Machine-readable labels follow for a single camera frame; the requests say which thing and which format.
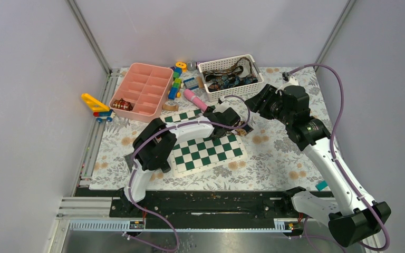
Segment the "white perforated plastic basket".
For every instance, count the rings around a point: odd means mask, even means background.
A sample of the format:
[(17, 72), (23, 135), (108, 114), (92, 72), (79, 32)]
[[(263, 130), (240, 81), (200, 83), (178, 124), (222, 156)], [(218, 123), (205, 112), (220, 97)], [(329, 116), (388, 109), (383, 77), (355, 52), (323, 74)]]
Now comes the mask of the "white perforated plastic basket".
[(211, 102), (226, 95), (256, 93), (264, 83), (250, 54), (202, 62), (198, 64), (198, 71)]

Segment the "pink divided organizer tray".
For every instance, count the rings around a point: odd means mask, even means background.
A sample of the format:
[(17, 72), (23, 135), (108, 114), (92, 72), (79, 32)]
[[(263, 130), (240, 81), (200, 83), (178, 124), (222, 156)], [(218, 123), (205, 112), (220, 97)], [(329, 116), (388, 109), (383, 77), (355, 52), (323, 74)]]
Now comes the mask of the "pink divided organizer tray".
[[(149, 123), (159, 117), (172, 84), (173, 70), (168, 67), (133, 63), (109, 102), (109, 107), (122, 118)], [(115, 100), (124, 99), (132, 111), (115, 109)]]

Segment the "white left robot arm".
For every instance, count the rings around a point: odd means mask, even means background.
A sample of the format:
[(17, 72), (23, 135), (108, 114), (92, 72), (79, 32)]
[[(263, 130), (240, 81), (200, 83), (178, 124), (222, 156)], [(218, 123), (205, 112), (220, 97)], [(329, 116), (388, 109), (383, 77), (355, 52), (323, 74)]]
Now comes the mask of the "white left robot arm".
[(171, 169), (168, 161), (173, 148), (194, 139), (219, 139), (228, 131), (238, 128), (240, 116), (227, 107), (223, 111), (209, 111), (195, 119), (164, 122), (153, 119), (133, 142), (134, 151), (128, 155), (130, 179), (124, 194), (122, 210), (131, 217), (142, 211), (141, 201), (146, 196), (147, 184), (156, 170)]

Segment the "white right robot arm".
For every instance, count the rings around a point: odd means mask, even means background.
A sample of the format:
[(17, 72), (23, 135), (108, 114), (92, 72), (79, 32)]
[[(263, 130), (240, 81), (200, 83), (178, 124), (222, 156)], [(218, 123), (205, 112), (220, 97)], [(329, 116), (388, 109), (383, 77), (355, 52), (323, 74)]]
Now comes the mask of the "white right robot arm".
[(261, 117), (284, 124), (289, 139), (321, 173), (336, 204), (296, 187), (285, 192), (282, 212), (288, 217), (303, 213), (321, 222), (342, 247), (359, 243), (381, 231), (391, 209), (386, 202), (375, 201), (334, 149), (333, 137), (324, 123), (311, 116), (305, 88), (292, 76), (286, 80), (279, 89), (265, 85), (245, 104)]

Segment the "brown floral patterned tie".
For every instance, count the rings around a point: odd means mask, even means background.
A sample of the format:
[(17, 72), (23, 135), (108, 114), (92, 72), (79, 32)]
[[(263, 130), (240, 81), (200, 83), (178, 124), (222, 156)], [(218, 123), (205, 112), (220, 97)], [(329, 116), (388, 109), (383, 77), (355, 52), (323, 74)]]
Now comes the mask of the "brown floral patterned tie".
[(253, 131), (253, 128), (250, 125), (246, 125), (243, 128), (234, 129), (234, 130), (227, 132), (227, 135), (237, 135), (240, 137), (244, 137), (252, 131)]

